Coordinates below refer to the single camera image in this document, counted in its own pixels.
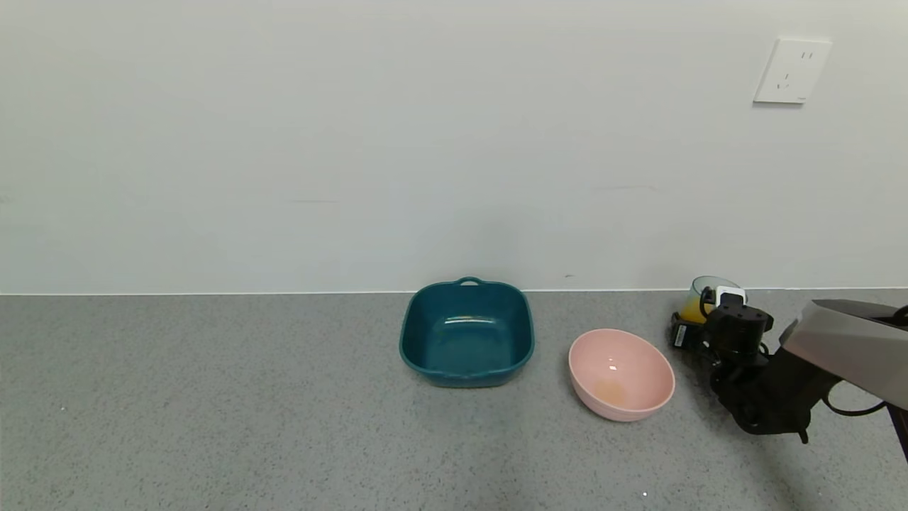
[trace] cable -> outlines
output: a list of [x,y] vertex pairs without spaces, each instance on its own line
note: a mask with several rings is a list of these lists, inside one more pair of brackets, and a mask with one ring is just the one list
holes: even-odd
[[877,404],[875,406],[871,406],[870,408],[867,408],[866,410],[843,410],[841,408],[836,408],[829,402],[829,392],[827,392],[826,395],[823,396],[823,403],[826,406],[828,406],[830,410],[832,410],[833,412],[835,412],[836,414],[838,414],[840,416],[846,416],[846,417],[869,416],[873,412],[878,412],[878,411],[882,410],[884,406],[886,406],[885,401],[880,401],[879,404]]
[[709,316],[706,312],[706,306],[704,304],[704,298],[706,298],[707,293],[712,293],[713,289],[710,286],[704,286],[703,291],[700,292],[700,314],[703,315],[703,318]]

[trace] teal square bowl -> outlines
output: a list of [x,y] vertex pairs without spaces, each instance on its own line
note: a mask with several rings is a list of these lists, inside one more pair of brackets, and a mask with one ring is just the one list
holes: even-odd
[[437,386],[502,385],[534,345],[523,293],[472,276],[420,289],[400,331],[400,357]]

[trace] white wall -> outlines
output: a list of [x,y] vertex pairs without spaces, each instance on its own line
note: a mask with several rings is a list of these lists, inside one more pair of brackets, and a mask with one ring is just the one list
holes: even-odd
[[907,5],[7,0],[0,292],[908,286]]

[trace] pink bowl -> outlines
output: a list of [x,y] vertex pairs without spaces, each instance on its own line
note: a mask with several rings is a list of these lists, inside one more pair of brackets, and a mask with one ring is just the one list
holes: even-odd
[[571,345],[567,360],[580,400],[608,419],[649,417],[675,393],[675,373],[666,358],[629,332],[586,332]]

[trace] yellow liquid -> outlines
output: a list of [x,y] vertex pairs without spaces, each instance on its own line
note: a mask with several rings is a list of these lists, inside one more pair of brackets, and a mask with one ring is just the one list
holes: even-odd
[[599,380],[593,387],[593,396],[614,406],[624,406],[627,402],[626,389],[615,380]]
[[[709,314],[713,310],[713,306],[709,304],[703,304],[704,310]],[[678,312],[678,315],[681,316],[681,319],[685,321],[691,321],[693,323],[705,323],[706,318],[700,314],[700,297],[695,296],[687,300],[684,304],[684,308]]]

